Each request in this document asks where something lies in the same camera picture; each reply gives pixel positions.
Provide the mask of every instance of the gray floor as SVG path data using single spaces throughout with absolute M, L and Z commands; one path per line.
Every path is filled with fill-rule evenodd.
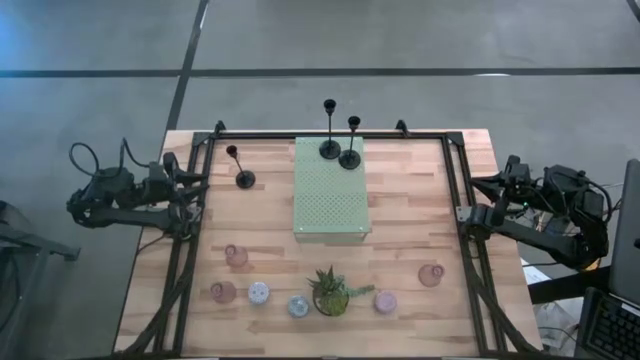
M 179 69 L 197 5 L 2 0 L 0 70 Z M 640 65 L 640 24 L 624 0 L 216 0 L 202 31 L 194 68 Z M 52 259 L 21 358 L 110 351 L 139 229 L 72 222 L 64 204 L 88 178 L 67 150 L 84 141 L 113 164 L 126 136 L 139 159 L 156 158 L 176 84 L 0 79 L 0 198 L 40 234 L 83 248 L 77 263 Z M 536 174 L 562 163 L 608 184 L 640 157 L 638 93 L 640 76 L 191 79 L 178 128 L 322 128 L 333 97 L 337 122 L 489 128 L 500 164 L 518 154 Z

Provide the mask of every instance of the potted plant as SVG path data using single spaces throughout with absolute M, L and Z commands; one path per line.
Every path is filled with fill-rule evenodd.
M 313 288 L 313 305 L 326 316 L 340 316 L 347 310 L 349 297 L 356 297 L 373 291 L 373 285 L 351 289 L 344 283 L 344 276 L 333 275 L 333 266 L 328 272 L 316 270 L 318 280 L 309 280 Z

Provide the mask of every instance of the green pegboard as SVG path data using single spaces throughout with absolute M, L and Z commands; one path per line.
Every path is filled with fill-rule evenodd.
M 334 139 L 349 149 L 350 138 Z M 325 140 L 296 138 L 293 232 L 299 242 L 363 241 L 370 231 L 363 140 L 353 139 L 353 149 L 363 158 L 354 170 L 320 156 Z

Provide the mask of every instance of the wooden table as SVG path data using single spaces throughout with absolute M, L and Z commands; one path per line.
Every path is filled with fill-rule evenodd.
M 473 176 L 498 171 L 487 130 L 463 130 Z M 186 168 L 192 131 L 170 131 L 164 151 Z M 292 233 L 293 140 L 237 140 L 244 168 L 255 172 L 250 190 L 235 185 L 237 168 L 217 140 L 204 212 L 183 356 L 439 356 L 477 354 L 460 248 L 441 145 L 434 140 L 365 140 L 364 166 L 372 233 L 361 244 L 298 244 Z M 461 194 L 462 176 L 454 153 Z M 486 202 L 478 193 L 479 202 Z M 159 231 L 145 229 L 140 246 Z M 249 264 L 230 269 L 227 244 L 245 246 Z M 494 236 L 487 243 L 500 306 L 529 342 L 541 347 L 516 242 Z M 170 240 L 140 254 L 135 262 L 116 350 L 144 329 L 161 302 Z M 446 275 L 435 288 L 417 278 L 424 264 L 442 264 Z M 310 299 L 306 278 L 334 266 L 351 287 L 374 284 L 392 291 L 398 308 L 379 315 L 373 294 L 353 298 L 345 315 L 329 318 L 314 308 L 292 319 L 287 301 Z M 212 301 L 209 288 L 231 281 L 238 298 Z M 255 281 L 271 287 L 267 305 L 249 304 Z M 487 311 L 483 319 L 490 343 Z M 170 318 L 167 346 L 173 338 Z

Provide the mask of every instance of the small pot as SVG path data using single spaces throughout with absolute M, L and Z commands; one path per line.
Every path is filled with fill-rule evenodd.
M 218 304 L 227 304 L 236 298 L 236 287 L 229 281 L 217 282 L 211 285 L 211 296 Z
M 418 279 L 426 287 L 438 286 L 443 276 L 444 267 L 442 265 L 425 265 L 418 271 Z
M 347 303 L 344 304 L 344 308 L 345 308 L 345 312 L 346 312 L 347 311 L 347 307 L 349 306 L 349 295 L 344 295 L 344 296 L 347 298 Z M 331 316 L 331 317 L 337 317 L 337 316 L 340 316 L 340 315 L 344 314 L 344 313 L 342 313 L 340 315 L 331 315 L 328 312 L 322 310 L 322 308 L 320 307 L 320 303 L 319 303 L 320 298 L 322 298 L 322 296 L 317 296 L 315 294 L 313 295 L 313 306 L 315 306 L 316 309 L 318 309 L 318 312 L 320 314 L 322 314 L 324 316 Z
M 224 248 L 227 265 L 233 268 L 243 267 L 249 260 L 247 249 L 241 246 L 227 245 Z
M 376 310 L 381 314 L 391 314 L 398 306 L 398 300 L 390 291 L 379 292 L 373 302 Z

